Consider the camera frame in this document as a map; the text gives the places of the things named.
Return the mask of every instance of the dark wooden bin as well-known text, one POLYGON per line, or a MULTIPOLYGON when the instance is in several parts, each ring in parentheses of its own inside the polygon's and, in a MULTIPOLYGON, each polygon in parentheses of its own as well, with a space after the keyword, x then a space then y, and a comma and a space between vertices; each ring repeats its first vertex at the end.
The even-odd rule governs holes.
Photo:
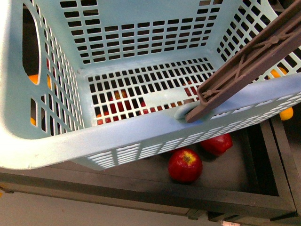
POLYGON ((295 213, 269 121, 231 134, 233 147, 213 158, 198 145, 203 174, 191 185, 172 181, 169 153, 95 171, 72 162, 41 169, 0 169, 0 187, 24 192, 211 220, 279 218, 295 213))
POLYGON ((285 170, 285 175, 293 196, 296 211, 288 215, 262 219, 221 213, 209 213, 209 219, 228 220, 235 223, 251 225, 301 225, 301 104, 293 107, 294 116, 282 122, 277 115, 270 119, 270 126, 277 149, 285 170))

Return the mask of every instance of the light blue basket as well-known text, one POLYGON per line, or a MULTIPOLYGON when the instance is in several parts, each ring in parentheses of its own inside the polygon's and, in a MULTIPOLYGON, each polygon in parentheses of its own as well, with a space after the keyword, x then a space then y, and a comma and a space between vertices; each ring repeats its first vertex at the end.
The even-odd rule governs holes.
POLYGON ((7 0, 0 15, 0 167, 73 160, 102 170, 301 102, 299 48, 206 117, 183 119, 197 86, 276 18, 267 0, 7 0), (24 8, 38 34, 38 85, 22 65, 24 8), (283 78, 265 81, 272 69, 283 78))

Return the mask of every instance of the gray floor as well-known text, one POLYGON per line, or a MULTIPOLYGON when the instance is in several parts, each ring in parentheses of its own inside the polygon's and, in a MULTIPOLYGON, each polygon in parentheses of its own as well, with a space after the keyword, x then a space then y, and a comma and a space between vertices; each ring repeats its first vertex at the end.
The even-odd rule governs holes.
POLYGON ((50 198, 2 194, 0 226, 220 226, 199 220, 141 210, 50 198))

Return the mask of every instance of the apple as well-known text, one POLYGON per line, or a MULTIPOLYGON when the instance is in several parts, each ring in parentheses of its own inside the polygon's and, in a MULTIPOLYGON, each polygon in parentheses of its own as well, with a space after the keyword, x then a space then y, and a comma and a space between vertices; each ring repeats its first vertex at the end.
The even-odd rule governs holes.
POLYGON ((175 152, 168 162, 168 172, 172 179, 180 183, 191 183, 199 178, 203 163, 193 150, 184 148, 175 152))
MULTIPOLYGON (((102 114, 98 114, 97 116, 96 116, 96 118, 100 118, 102 116, 102 114)), ((109 123, 109 122, 111 122, 111 119, 110 118, 106 118, 105 119, 105 123, 109 123)), ((102 119, 100 119, 100 120, 97 120, 97 125, 103 125, 103 120, 102 119)))
POLYGON ((229 133, 201 141, 199 144, 205 151, 215 156, 221 156, 233 146, 232 138, 229 133))

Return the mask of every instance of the basket handle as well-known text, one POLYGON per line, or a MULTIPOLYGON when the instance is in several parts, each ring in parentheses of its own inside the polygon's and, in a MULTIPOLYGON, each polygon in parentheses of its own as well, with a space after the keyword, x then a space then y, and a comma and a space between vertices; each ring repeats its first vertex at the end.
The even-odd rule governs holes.
POLYGON ((301 45, 301 0, 246 44, 199 86, 200 104, 185 116, 194 122, 221 105, 301 45))

